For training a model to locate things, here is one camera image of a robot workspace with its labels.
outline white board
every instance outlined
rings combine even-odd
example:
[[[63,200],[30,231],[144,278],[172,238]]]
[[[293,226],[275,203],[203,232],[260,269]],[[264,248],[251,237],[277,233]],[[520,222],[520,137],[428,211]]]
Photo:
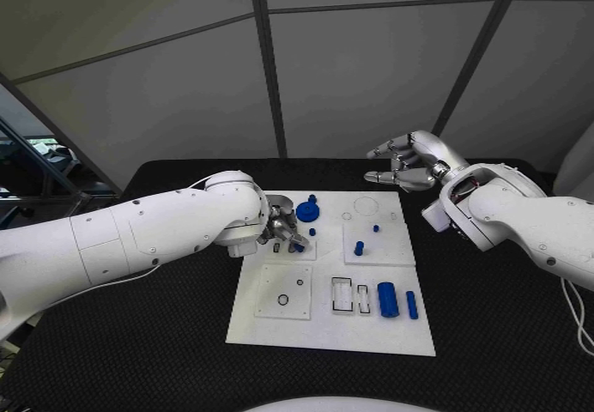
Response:
[[[306,191],[267,191],[267,193],[291,198],[294,207],[307,201],[311,194]],[[373,261],[369,264],[345,264],[345,223],[362,225],[371,223],[371,230],[373,224],[386,229],[389,225],[394,225],[394,230],[404,231],[408,237],[398,194],[395,192],[355,191],[316,191],[313,194],[319,199],[319,219],[311,223],[298,221],[297,228],[309,239],[316,240],[316,260],[306,261],[297,253],[293,253],[287,254],[291,256],[284,256],[283,262],[271,261],[270,247],[272,246],[270,243],[274,243],[272,240],[268,245],[258,247],[257,254],[244,258],[226,342],[435,356],[412,249],[404,252],[404,258],[411,262],[409,265],[386,266],[385,263]],[[359,210],[355,208],[356,200],[362,197],[368,197],[378,204],[378,209],[372,214],[375,207],[371,209],[358,208]],[[309,236],[310,228],[316,228],[317,232],[313,237]],[[394,247],[398,248],[395,240],[392,239],[389,242],[394,242]],[[255,316],[262,268],[275,265],[311,268],[310,320]],[[356,291],[358,285],[368,286],[369,315],[362,316],[359,311],[355,311],[350,316],[333,313],[333,277],[350,278],[353,291]],[[378,283],[381,282],[392,282],[395,285],[399,308],[396,318],[381,316],[378,301]],[[415,292],[417,320],[408,316],[405,295],[408,290]]]

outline black table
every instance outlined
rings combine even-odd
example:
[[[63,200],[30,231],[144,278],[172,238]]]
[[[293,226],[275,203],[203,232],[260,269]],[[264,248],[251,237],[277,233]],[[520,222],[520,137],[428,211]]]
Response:
[[[539,183],[532,167],[506,161]],[[226,169],[265,190],[392,191],[388,161],[156,161],[123,201]],[[212,246],[137,282],[50,309],[0,393],[46,411],[244,410],[291,397],[375,397],[447,411],[594,409],[594,360],[575,342],[559,280],[505,242],[482,253],[421,217],[437,188],[401,193],[437,357],[225,344],[241,259]],[[584,293],[591,307],[593,294]]]

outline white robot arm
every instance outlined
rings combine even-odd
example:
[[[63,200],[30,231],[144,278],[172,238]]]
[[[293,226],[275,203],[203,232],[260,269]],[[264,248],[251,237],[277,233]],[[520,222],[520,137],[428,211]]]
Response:
[[[506,165],[470,166],[427,131],[389,140],[368,158],[388,152],[391,172],[368,172],[365,179],[405,191],[441,182],[440,198],[422,212],[437,232],[453,227],[482,251],[513,240],[542,269],[594,290],[594,203],[546,197]],[[422,167],[411,168],[415,163]]]
[[[0,231],[0,340],[58,301],[212,243],[232,258],[274,237],[306,245],[294,222],[291,200],[267,197],[248,174],[222,172],[203,191],[169,191]]]

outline blue object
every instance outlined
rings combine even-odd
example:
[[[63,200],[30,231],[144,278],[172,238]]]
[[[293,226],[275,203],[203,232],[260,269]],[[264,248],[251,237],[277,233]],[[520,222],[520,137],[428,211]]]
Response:
[[[355,255],[360,256],[362,255],[362,248],[365,247],[365,243],[362,241],[356,242],[355,246]]]
[[[408,303],[408,313],[411,314],[411,319],[418,319],[415,292],[412,292],[412,290],[407,292],[407,303]]]
[[[384,318],[395,318],[399,315],[396,290],[392,282],[378,284],[378,295],[381,297],[381,316]]]
[[[304,222],[314,221],[319,218],[319,205],[316,202],[314,195],[310,195],[307,202],[300,203],[297,209],[294,210],[294,214],[297,215],[297,219]]]

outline rectangular slot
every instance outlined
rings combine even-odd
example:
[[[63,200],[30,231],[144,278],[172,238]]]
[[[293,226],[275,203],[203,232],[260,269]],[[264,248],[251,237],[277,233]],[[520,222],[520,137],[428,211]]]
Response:
[[[353,314],[353,282],[347,277],[332,278],[332,312]]]
[[[356,294],[359,296],[359,314],[369,315],[372,314],[372,309],[369,308],[368,285],[359,285],[356,287]]]

